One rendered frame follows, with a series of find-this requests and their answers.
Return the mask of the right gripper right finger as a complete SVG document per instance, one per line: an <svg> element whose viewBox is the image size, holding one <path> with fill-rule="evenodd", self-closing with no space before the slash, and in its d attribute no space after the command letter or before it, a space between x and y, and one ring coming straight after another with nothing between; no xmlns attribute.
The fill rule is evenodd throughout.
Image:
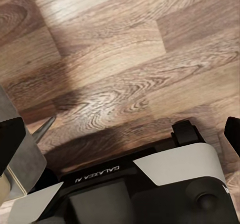
<svg viewBox="0 0 240 224"><path fill-rule="evenodd" d="M224 135L240 157L240 119L228 117Z"/></svg>

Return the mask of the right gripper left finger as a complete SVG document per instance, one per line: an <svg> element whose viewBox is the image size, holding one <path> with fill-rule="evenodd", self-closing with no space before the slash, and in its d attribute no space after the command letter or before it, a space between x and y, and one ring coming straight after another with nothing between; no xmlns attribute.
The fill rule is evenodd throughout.
<svg viewBox="0 0 240 224"><path fill-rule="evenodd" d="M0 122L0 177L26 136L21 117Z"/></svg>

